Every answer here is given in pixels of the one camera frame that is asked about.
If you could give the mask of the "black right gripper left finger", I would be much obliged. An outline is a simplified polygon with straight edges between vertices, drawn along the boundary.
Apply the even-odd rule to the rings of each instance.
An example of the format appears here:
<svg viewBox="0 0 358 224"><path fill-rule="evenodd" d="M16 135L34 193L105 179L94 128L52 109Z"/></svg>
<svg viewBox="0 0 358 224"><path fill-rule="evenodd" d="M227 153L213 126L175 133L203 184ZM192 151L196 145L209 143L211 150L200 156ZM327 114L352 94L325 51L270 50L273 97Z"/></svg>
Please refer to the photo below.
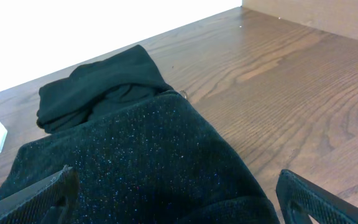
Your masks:
<svg viewBox="0 0 358 224"><path fill-rule="evenodd" d="M0 224L70 223L79 192L76 170L69 166L0 200Z"/></svg>

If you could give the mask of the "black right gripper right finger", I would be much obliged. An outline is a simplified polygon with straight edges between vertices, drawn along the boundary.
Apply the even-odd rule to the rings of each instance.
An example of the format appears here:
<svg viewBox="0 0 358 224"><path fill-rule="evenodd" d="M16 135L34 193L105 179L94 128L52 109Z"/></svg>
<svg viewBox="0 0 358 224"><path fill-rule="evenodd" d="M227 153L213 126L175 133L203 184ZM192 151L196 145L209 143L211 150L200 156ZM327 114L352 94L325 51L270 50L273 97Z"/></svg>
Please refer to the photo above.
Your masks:
<svg viewBox="0 0 358 224"><path fill-rule="evenodd" d="M288 170L281 170L276 194L285 223L358 224L358 208Z"/></svg>

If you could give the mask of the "plain black garment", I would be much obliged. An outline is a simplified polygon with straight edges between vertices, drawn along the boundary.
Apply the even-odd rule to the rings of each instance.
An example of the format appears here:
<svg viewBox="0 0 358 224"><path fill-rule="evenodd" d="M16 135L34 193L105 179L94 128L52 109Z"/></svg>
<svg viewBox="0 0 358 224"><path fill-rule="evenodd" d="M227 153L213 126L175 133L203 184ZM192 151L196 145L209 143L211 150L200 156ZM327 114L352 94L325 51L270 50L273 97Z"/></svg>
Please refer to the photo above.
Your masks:
<svg viewBox="0 0 358 224"><path fill-rule="evenodd" d="M37 126L57 133L171 89L147 51L136 45L41 87Z"/></svg>

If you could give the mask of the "black glittery garment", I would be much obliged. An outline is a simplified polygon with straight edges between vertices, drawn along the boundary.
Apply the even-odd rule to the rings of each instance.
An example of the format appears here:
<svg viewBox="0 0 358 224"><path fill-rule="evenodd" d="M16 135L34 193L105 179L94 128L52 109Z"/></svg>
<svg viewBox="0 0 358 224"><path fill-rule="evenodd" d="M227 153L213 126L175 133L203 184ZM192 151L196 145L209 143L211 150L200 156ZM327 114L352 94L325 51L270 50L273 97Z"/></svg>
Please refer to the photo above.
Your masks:
<svg viewBox="0 0 358 224"><path fill-rule="evenodd" d="M64 166L79 177L73 223L277 223L237 152L168 91L23 145L0 200Z"/></svg>

